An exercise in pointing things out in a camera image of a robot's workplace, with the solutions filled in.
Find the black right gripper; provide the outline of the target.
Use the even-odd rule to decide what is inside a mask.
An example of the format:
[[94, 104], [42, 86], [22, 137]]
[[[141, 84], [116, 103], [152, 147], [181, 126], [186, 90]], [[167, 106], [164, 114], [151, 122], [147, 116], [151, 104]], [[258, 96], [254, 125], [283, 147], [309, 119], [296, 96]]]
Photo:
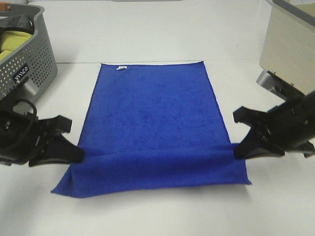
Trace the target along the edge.
[[235, 123], [251, 127], [234, 148], [235, 159], [282, 157], [285, 152], [301, 152], [305, 157], [315, 154], [310, 143], [315, 137], [314, 97], [292, 99], [267, 112], [242, 106], [233, 112], [233, 118]]

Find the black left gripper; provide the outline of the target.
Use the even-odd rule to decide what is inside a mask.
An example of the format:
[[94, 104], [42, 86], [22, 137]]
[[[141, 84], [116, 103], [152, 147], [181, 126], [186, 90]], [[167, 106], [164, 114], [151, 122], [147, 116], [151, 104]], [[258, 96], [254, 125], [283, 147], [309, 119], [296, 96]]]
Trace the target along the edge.
[[45, 164], [81, 163], [84, 151], [63, 135], [47, 140], [47, 134], [70, 133], [72, 120], [56, 116], [38, 120], [37, 109], [19, 114], [0, 111], [0, 163], [35, 167]]

